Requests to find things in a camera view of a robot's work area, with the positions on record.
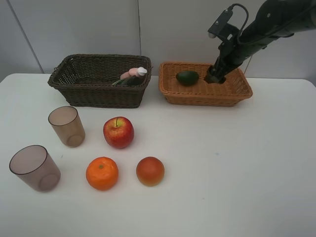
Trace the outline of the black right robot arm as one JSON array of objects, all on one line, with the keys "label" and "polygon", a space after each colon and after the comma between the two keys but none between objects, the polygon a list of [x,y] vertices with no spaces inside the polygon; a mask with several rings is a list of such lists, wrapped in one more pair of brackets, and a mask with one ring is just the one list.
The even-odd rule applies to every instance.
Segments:
[{"label": "black right robot arm", "polygon": [[207,83],[223,84],[227,74],[271,42],[316,28],[314,0],[267,0],[254,21],[240,29],[228,23],[236,6],[234,3],[226,8],[208,29],[209,36],[222,43],[215,64],[206,72]]}]

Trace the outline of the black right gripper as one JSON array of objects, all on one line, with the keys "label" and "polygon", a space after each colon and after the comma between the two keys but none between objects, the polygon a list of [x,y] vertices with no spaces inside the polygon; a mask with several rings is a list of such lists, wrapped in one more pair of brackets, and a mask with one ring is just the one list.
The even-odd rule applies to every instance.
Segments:
[{"label": "black right gripper", "polygon": [[226,74],[239,67],[249,55],[243,52],[238,44],[237,37],[232,37],[219,46],[220,55],[214,65],[211,65],[206,72],[204,81],[207,83],[223,84],[226,81]]}]

